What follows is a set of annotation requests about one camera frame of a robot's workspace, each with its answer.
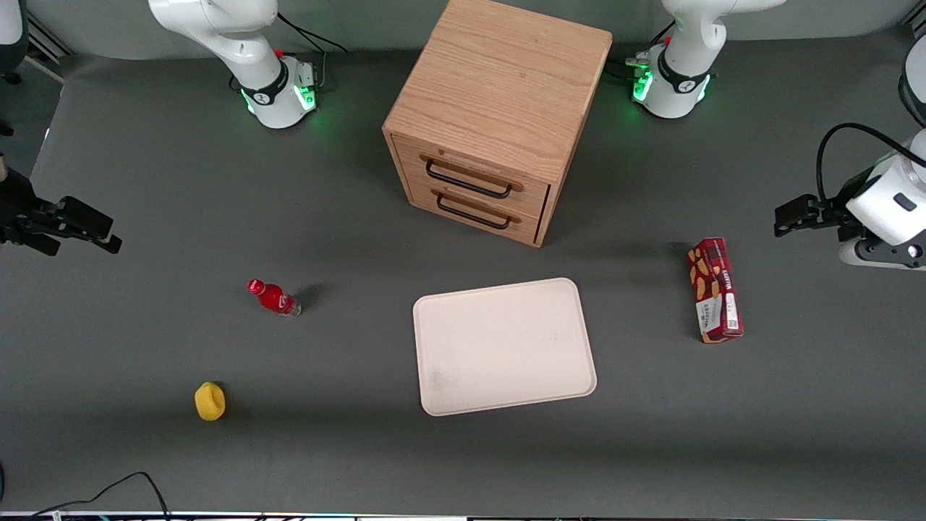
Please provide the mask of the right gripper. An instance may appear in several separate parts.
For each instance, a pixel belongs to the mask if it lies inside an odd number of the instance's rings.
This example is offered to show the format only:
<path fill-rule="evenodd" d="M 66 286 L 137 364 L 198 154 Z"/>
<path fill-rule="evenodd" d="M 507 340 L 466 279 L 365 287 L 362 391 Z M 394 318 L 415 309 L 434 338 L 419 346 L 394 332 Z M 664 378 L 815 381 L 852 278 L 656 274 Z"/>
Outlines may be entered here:
<path fill-rule="evenodd" d="M 32 182 L 14 169 L 2 166 L 1 243 L 27 246 L 54 257 L 60 241 L 82 240 L 118 254 L 122 238 L 112 233 L 112 218 L 80 201 L 63 197 L 51 203 L 35 194 Z"/>

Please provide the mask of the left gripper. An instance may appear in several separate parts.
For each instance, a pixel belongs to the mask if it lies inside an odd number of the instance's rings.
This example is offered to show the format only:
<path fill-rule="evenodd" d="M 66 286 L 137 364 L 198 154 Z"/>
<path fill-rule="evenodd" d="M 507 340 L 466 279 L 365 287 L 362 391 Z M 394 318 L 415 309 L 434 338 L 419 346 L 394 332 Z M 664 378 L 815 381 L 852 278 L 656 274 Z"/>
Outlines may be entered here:
<path fill-rule="evenodd" d="M 848 181 L 848 197 L 803 194 L 775 208 L 774 237 L 806 229 L 844 228 L 844 240 L 866 230 L 899 246 L 924 231 L 924 159 L 885 155 Z"/>

